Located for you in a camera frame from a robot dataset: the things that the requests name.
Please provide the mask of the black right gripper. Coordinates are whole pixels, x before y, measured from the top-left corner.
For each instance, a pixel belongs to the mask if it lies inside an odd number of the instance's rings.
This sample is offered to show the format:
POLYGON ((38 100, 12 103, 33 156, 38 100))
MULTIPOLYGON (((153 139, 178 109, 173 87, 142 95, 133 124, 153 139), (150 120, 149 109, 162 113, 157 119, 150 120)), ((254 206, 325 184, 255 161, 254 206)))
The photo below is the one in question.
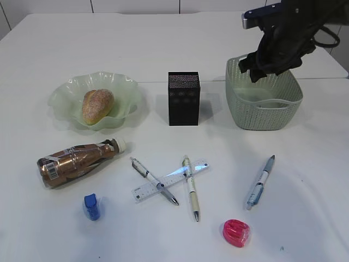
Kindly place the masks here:
POLYGON ((300 67, 302 57, 315 51, 313 41, 317 28, 317 16, 280 16, 279 24, 264 30, 264 36, 256 52, 239 61, 241 73, 249 71, 251 82, 279 75, 300 67))

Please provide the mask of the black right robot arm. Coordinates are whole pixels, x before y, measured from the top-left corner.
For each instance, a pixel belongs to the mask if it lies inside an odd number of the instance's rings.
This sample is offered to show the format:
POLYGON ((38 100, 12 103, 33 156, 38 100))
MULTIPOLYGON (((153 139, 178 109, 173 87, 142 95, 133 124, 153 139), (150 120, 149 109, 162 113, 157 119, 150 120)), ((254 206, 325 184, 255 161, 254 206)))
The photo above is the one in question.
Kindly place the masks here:
POLYGON ((240 72, 257 82, 300 67, 316 47, 337 47, 340 38, 328 25, 348 25, 348 1, 284 0, 246 11, 242 24, 263 32, 257 50, 239 62, 240 72))

